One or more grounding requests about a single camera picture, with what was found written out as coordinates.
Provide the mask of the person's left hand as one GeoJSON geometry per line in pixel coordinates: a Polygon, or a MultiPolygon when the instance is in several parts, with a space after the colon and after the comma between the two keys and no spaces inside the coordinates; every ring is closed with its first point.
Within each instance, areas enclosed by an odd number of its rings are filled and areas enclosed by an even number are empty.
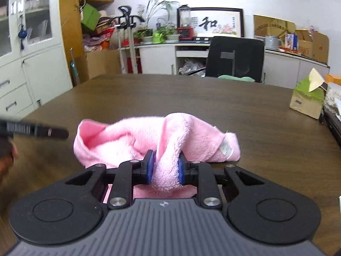
{"type": "Polygon", "coordinates": [[[8,175],[18,157],[18,151],[11,138],[1,136],[0,181],[8,175]]]}

